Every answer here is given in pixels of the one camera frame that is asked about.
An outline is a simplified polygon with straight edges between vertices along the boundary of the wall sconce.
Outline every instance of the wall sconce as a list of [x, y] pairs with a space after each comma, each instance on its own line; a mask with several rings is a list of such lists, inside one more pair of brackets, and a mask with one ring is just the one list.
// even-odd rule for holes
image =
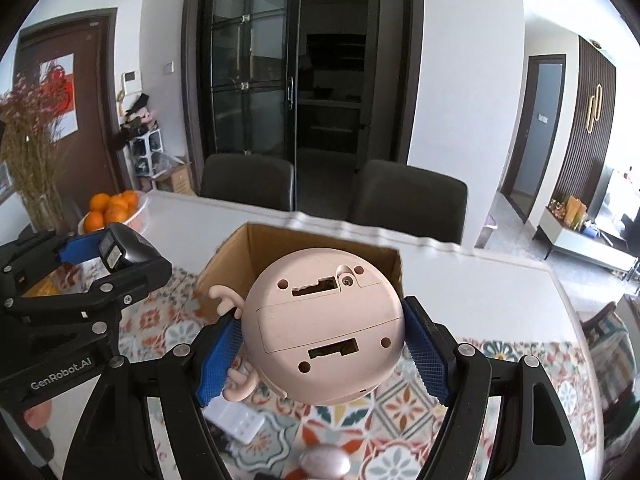
[[589, 105], [587, 106], [587, 133], [590, 134], [593, 131], [595, 123], [600, 120], [602, 113], [602, 85], [598, 83], [596, 86], [596, 93], [589, 97]]

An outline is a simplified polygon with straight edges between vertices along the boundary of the wood slat wall panel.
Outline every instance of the wood slat wall panel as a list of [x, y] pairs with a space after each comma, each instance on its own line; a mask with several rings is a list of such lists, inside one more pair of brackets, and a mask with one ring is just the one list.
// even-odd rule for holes
[[[565, 200], [569, 195], [580, 199], [587, 208], [596, 191], [604, 158], [609, 147], [616, 99], [616, 67], [588, 41], [580, 38], [578, 92], [564, 163], [558, 176], [553, 198]], [[602, 85], [602, 113], [587, 132], [587, 108], [596, 86]]]

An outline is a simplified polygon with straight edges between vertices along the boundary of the white remote control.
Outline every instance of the white remote control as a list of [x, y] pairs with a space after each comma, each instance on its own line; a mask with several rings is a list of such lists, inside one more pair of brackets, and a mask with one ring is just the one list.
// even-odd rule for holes
[[243, 444], [249, 444], [264, 424], [264, 415], [241, 402], [229, 402], [222, 396], [211, 399], [204, 409], [204, 416]]

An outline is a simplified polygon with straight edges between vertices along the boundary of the vase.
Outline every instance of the vase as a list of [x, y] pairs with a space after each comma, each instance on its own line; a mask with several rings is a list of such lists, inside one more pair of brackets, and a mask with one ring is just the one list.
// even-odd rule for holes
[[22, 202], [35, 232], [55, 229], [61, 234], [70, 230], [63, 214], [60, 193], [55, 186], [34, 200], [23, 196]]

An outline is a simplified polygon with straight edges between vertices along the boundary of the white tabletop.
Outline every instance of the white tabletop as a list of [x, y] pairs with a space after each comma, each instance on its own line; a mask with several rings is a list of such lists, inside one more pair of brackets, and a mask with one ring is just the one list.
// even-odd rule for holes
[[[144, 236], [174, 266], [199, 273], [220, 244], [246, 222], [392, 246], [401, 254], [404, 294], [416, 296], [431, 319], [446, 325], [456, 338], [572, 342], [581, 346], [589, 361], [591, 387], [598, 391], [577, 314], [558, 279], [543, 262], [464, 250], [430, 238], [313, 218], [301, 212], [280, 212], [157, 190], [148, 196], [151, 223]], [[596, 413], [601, 414], [597, 397]], [[73, 418], [78, 420], [79, 413]], [[53, 417], [49, 427], [55, 437], [52, 424]], [[600, 416], [596, 447], [582, 456], [587, 480], [600, 477], [602, 449]]]

